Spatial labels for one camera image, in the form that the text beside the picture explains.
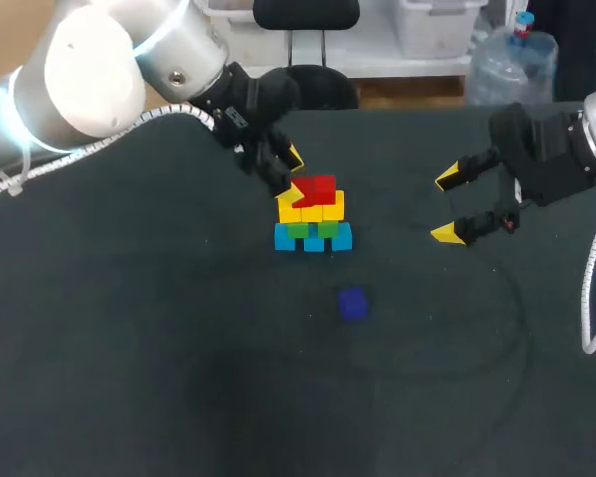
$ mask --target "blue block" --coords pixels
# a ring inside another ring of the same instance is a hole
[[[276,224],[274,246],[276,251],[296,251],[296,239],[289,235],[287,224]]]
[[[338,224],[338,234],[331,238],[331,251],[349,251],[353,249],[354,238],[348,222]]]
[[[338,295],[338,310],[346,323],[361,321],[369,316],[369,301],[361,288],[349,288]]]
[[[324,253],[325,240],[318,237],[318,225],[309,224],[309,236],[304,239],[304,249],[308,253]]]

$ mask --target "toy block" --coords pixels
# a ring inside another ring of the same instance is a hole
[[[306,239],[309,236],[309,224],[306,222],[296,222],[287,224],[289,236],[293,239]]]
[[[311,206],[297,209],[302,215],[302,222],[322,222],[322,209],[324,206]]]
[[[338,222],[323,221],[318,223],[318,237],[321,239],[330,239],[338,234]]]
[[[364,320],[369,316],[369,301],[361,288],[349,288],[338,294],[338,310],[347,323]]]
[[[309,224],[309,236],[304,239],[304,250],[307,253],[324,253],[325,240],[318,237],[318,227],[316,224]]]
[[[300,201],[301,199],[303,199],[305,197],[305,195],[303,194],[303,192],[300,190],[300,188],[298,188],[293,182],[291,183],[291,186],[289,187],[289,189],[287,189],[285,192],[282,192],[280,194],[278,194],[276,196],[276,199],[278,199],[279,201],[286,201],[288,202],[290,205],[294,204],[297,201]]]
[[[300,192],[305,196],[293,203],[294,208],[300,209],[316,205],[316,203],[313,202],[314,192],[316,190],[316,181],[313,176],[296,176],[291,179],[291,182],[300,189]]]
[[[278,198],[278,222],[289,224],[292,222],[301,222],[302,214],[300,209],[291,207],[291,203],[285,199]]]
[[[315,176],[314,205],[334,205],[336,204],[336,176]]]
[[[289,235],[287,224],[276,224],[274,247],[276,251],[296,251],[296,239]]]
[[[348,222],[338,224],[338,234],[331,238],[331,251],[350,251],[353,249],[353,235]]]
[[[336,191],[336,203],[322,206],[323,221],[341,221],[345,218],[345,192]]]

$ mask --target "water bottle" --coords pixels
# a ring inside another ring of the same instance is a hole
[[[558,45],[551,35],[534,32],[533,24],[533,14],[519,12],[513,30],[497,30],[475,49],[466,104],[552,102]]]

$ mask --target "cyan block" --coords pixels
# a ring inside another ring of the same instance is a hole
[[[276,251],[296,251],[296,239],[289,235],[287,224],[276,224],[274,246]]]
[[[354,239],[351,225],[348,222],[338,224],[338,234],[331,238],[331,251],[350,251],[353,249]]]
[[[317,224],[309,224],[309,236],[304,239],[304,249],[309,253],[324,253],[325,240],[318,237]]]

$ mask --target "cable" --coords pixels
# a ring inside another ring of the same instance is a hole
[[[209,115],[193,106],[189,106],[187,104],[173,104],[171,106],[159,107],[157,109],[153,109],[152,111],[144,112],[141,115],[141,117],[125,131],[122,131],[118,134],[115,134],[114,136],[103,139],[102,141],[95,142],[94,144],[90,144],[89,146],[85,146],[79,149],[78,151],[74,152],[73,154],[61,157],[60,159],[56,159],[55,161],[44,164],[43,166],[31,169],[30,171],[27,171],[27,168],[29,167],[27,166],[27,162],[30,163],[30,157],[29,161],[27,161],[26,155],[23,156],[24,162],[22,172],[17,176],[13,176],[11,178],[6,177],[6,179],[0,182],[0,194],[5,191],[13,190],[12,188],[14,186],[19,185],[21,187],[22,182],[24,182],[22,181],[23,179],[35,179],[37,177],[44,176],[51,172],[60,170],[64,167],[70,166],[75,162],[85,159],[86,157],[92,156],[93,154],[96,154],[97,152],[105,149],[110,144],[113,144],[114,142],[118,141],[119,139],[127,135],[129,132],[137,129],[138,127],[141,127],[150,121],[158,119],[159,117],[168,116],[171,114],[186,114],[189,116],[196,117],[202,123],[202,125],[206,127],[209,131],[214,130],[214,120]]]
[[[590,298],[592,291],[592,279],[594,277],[594,267],[596,265],[596,235],[589,252],[587,266],[585,267],[585,276],[583,277],[583,287],[581,289],[580,311],[581,311],[581,332],[583,351],[591,355],[596,351],[596,335],[592,339],[591,335],[591,315]]]

